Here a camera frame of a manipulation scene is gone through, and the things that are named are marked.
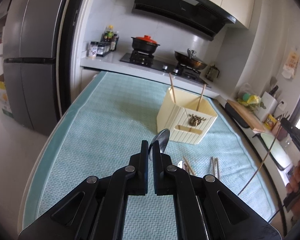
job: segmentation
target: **wok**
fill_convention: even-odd
[[[187,52],[188,54],[175,51],[174,57],[179,63],[186,65],[190,68],[193,68],[195,70],[202,70],[207,66],[207,64],[205,64],[201,59],[197,58],[194,55],[196,53],[194,50],[188,49]]]

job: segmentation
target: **hanging paper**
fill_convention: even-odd
[[[300,55],[295,51],[290,51],[286,63],[283,66],[282,75],[287,78],[294,78]]]

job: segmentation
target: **range hood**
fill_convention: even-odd
[[[209,0],[135,0],[133,13],[163,19],[212,41],[236,19]]]

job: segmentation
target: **floor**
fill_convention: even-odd
[[[0,108],[0,228],[17,239],[19,207],[32,167],[47,137],[18,124]]]

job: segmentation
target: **red pot lid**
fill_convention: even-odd
[[[136,37],[136,39],[140,39],[140,40],[143,40],[143,41],[148,41],[148,42],[152,42],[152,43],[157,44],[156,41],[151,40],[151,37],[150,37],[150,36],[147,36],[147,35],[145,35],[144,37]]]

